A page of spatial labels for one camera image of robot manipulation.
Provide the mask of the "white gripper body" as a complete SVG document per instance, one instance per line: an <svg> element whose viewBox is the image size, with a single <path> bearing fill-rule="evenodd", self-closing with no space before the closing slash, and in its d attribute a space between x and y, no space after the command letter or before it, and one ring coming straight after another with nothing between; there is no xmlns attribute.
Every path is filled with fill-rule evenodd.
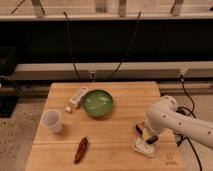
<svg viewBox="0 0 213 171"><path fill-rule="evenodd" d="M157 135L153 134L150 130L149 130L149 127L148 127L148 124L146 121L143 121L142 122L142 125L143 125L143 134L142 134L142 137L144 140L148 140L148 139L156 139L157 138Z"/></svg>

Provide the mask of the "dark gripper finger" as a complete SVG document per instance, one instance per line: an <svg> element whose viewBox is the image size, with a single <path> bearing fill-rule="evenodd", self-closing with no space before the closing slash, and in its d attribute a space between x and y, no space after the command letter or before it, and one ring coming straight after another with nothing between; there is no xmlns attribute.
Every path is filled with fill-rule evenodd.
<svg viewBox="0 0 213 171"><path fill-rule="evenodd" d="M136 124L135 128L140 135L143 135L143 127L141 124Z"/></svg>
<svg viewBox="0 0 213 171"><path fill-rule="evenodd" d="M153 144L158 140L158 136L154 135L152 137L150 137L149 139L146 140L147 144Z"/></svg>

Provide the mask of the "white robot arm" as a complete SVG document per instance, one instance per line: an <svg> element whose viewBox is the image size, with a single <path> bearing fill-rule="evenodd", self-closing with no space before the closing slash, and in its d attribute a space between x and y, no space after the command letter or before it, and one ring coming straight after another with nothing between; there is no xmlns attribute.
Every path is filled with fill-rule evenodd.
<svg viewBox="0 0 213 171"><path fill-rule="evenodd" d="M147 144L168 128L213 149L213 123L179 114L177 109L173 97L162 96L147 109L146 120L139 122L136 130Z"/></svg>

